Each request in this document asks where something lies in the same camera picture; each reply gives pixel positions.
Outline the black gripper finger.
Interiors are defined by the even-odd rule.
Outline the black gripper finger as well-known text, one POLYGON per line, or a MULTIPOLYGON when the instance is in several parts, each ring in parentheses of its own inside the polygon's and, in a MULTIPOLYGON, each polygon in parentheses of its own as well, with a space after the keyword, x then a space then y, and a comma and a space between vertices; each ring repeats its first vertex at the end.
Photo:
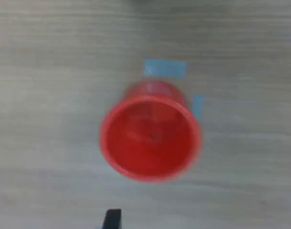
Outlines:
POLYGON ((103 221, 103 229, 121 229, 122 211, 121 209, 108 209, 103 221))

